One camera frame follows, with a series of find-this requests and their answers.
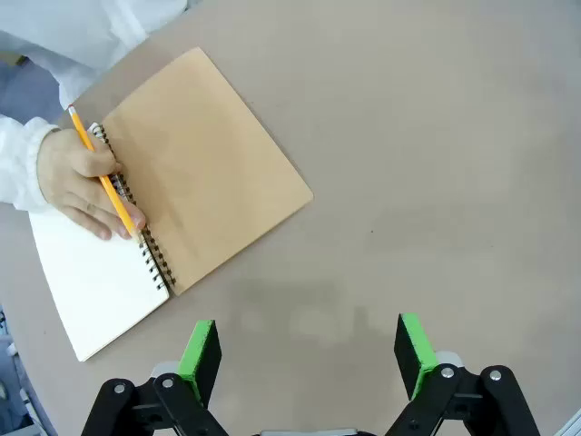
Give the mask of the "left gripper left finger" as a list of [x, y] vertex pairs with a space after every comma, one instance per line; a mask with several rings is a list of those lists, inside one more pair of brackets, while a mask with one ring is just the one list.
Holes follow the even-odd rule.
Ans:
[[225, 435], [209, 411], [222, 359], [213, 320], [198, 321], [175, 370], [161, 369], [140, 386], [106, 381], [98, 392], [83, 435]]

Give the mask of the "person's right hand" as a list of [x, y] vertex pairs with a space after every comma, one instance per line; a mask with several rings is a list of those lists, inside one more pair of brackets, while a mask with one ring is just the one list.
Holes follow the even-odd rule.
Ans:
[[100, 181], [119, 173], [122, 165], [109, 147], [93, 135], [93, 150], [82, 142], [75, 129], [48, 134], [37, 156], [37, 178], [45, 200], [69, 220], [102, 240], [117, 233], [125, 240], [133, 236], [123, 225]]

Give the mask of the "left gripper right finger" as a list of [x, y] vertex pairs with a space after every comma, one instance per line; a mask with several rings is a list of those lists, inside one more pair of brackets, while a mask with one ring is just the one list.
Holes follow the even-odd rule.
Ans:
[[394, 353], [409, 398], [388, 435], [435, 435], [444, 421], [460, 421], [470, 435], [538, 435], [514, 373], [488, 366], [479, 374], [443, 362], [415, 313], [398, 317]]

